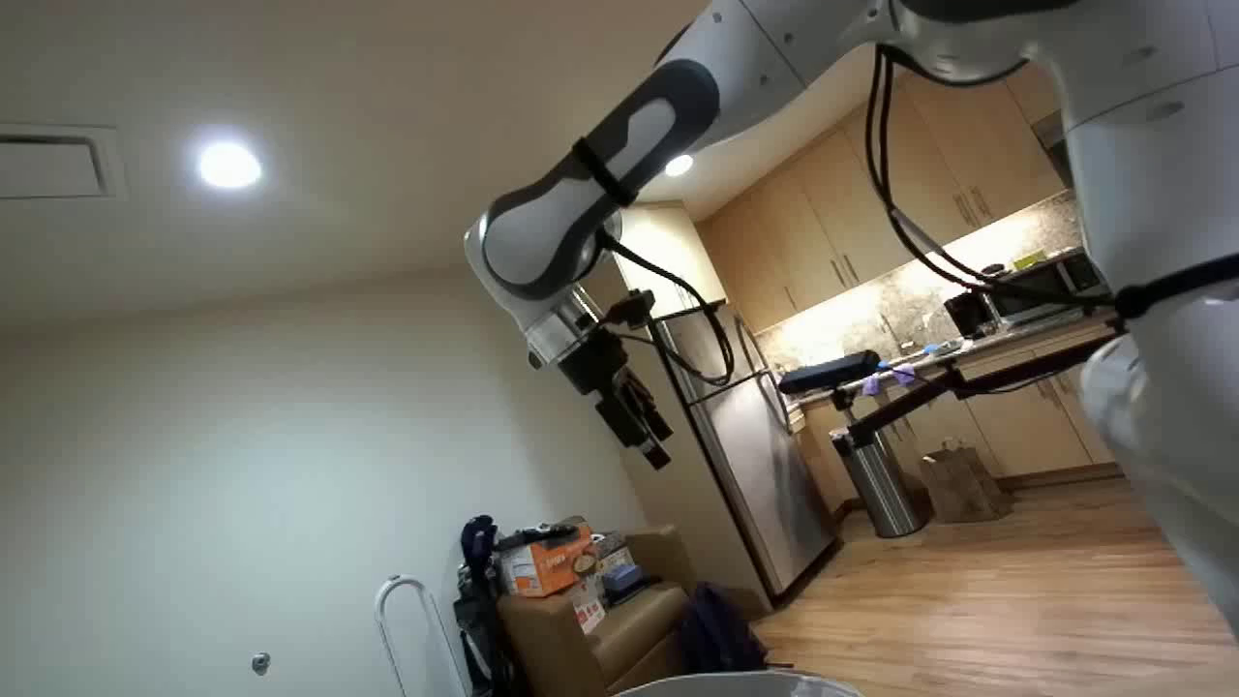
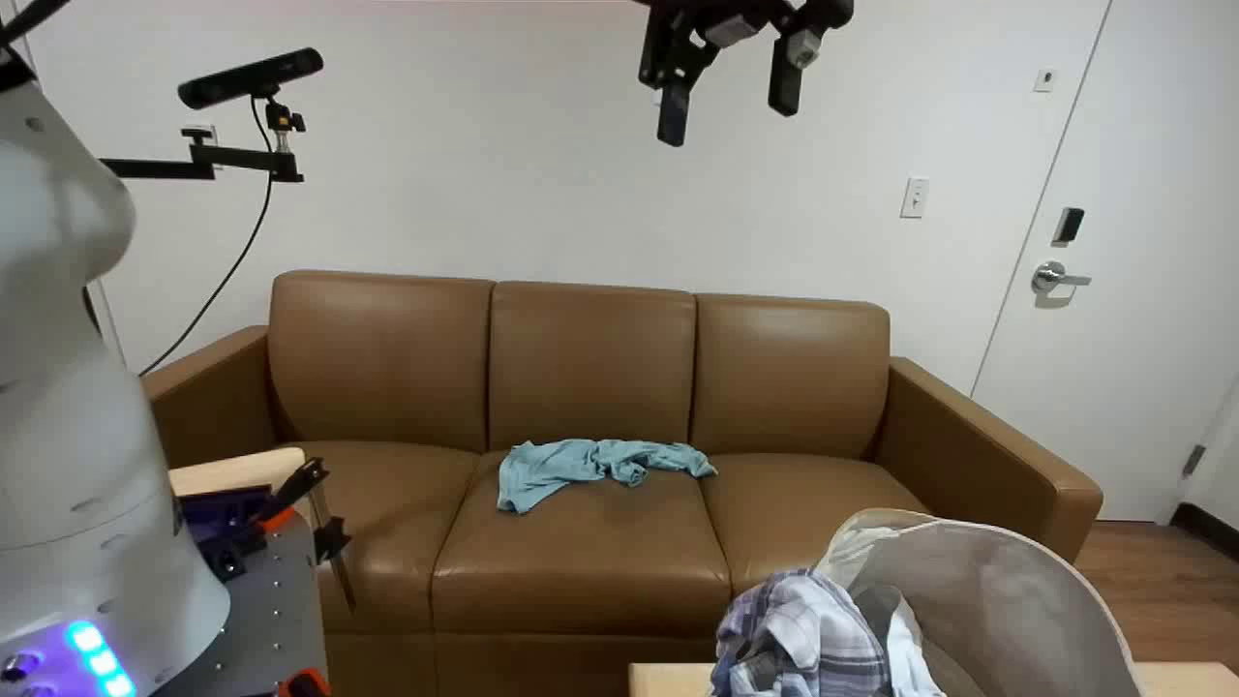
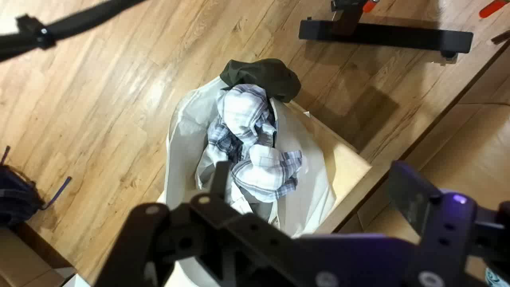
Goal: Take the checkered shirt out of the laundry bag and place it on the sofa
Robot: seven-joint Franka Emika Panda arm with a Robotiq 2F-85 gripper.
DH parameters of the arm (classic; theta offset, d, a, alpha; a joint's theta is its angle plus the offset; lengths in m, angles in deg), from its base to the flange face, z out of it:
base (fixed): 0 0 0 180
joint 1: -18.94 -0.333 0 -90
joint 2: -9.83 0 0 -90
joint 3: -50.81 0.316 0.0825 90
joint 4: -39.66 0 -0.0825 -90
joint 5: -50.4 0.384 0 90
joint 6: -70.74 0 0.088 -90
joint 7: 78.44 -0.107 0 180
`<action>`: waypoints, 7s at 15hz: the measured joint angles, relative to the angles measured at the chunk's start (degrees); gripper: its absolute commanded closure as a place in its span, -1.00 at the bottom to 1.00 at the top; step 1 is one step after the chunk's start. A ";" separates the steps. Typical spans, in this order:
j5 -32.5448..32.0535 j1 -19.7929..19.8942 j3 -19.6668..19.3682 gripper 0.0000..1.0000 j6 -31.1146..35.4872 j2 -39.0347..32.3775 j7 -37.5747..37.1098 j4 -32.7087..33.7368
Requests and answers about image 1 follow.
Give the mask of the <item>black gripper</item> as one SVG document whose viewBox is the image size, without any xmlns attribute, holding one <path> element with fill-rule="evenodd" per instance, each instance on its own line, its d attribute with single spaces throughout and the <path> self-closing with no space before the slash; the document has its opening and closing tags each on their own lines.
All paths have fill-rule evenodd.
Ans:
<svg viewBox="0 0 1239 697">
<path fill-rule="evenodd" d="M 637 447 L 650 470 L 667 470 L 667 438 L 674 434 L 659 415 L 654 396 L 627 371 L 627 350 L 615 334 L 596 331 L 576 352 L 562 362 L 566 379 L 593 396 L 596 415 L 622 447 Z"/>
</svg>

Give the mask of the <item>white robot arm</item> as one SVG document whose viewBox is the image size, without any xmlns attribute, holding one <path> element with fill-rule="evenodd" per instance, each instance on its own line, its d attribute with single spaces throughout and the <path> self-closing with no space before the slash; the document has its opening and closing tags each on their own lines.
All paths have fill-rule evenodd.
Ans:
<svg viewBox="0 0 1239 697">
<path fill-rule="evenodd" d="M 473 274 L 534 362 L 615 390 L 627 362 L 579 299 L 609 216 L 855 46 L 940 84 L 1053 78 L 1121 322 L 1080 371 L 1085 415 L 1239 632 L 1239 0 L 711 0 L 562 164 L 480 215 Z"/>
</svg>

